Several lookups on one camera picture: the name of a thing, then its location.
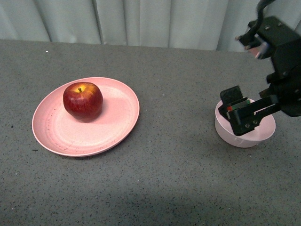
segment table surface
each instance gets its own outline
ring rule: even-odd
[[[268,59],[191,49],[0,41],[0,225],[300,225],[300,118],[252,148],[214,127],[220,91],[259,99]],[[132,132],[90,157],[60,156],[32,133],[54,89],[85,77],[127,84]]]

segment pink bowl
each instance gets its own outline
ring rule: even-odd
[[[230,122],[228,122],[218,111],[218,108],[222,105],[220,101],[215,108],[215,129],[220,137],[227,143],[236,147],[252,147],[260,142],[270,138],[276,129],[274,117],[268,115],[264,117],[258,127],[255,130],[246,133],[242,136],[236,136],[233,133]]]

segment curtain fold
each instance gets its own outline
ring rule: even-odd
[[[243,51],[259,0],[0,0],[0,39]],[[301,0],[276,0],[301,34]]]

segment pink plate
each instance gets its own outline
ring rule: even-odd
[[[63,92],[72,83],[87,81],[103,94],[103,110],[89,123],[80,122],[63,106]],[[126,84],[109,78],[84,78],[52,91],[37,107],[32,131],[46,149],[65,156],[98,154],[119,144],[133,129],[139,116],[139,101]]]

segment red apple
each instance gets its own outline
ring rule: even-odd
[[[84,122],[96,119],[103,108],[103,95],[91,82],[76,82],[65,89],[63,104],[66,111]]]

